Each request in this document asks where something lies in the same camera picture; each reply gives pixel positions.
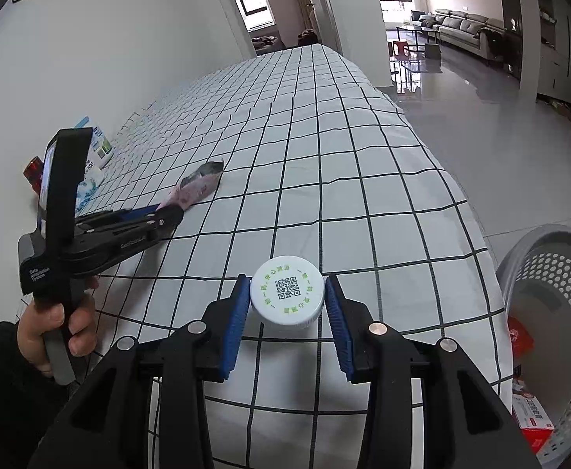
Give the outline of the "person's left forearm black sleeve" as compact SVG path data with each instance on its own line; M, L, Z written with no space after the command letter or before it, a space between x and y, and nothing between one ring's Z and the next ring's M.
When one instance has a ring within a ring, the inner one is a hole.
M0 468L29 465L69 394L20 353L17 325L0 322Z

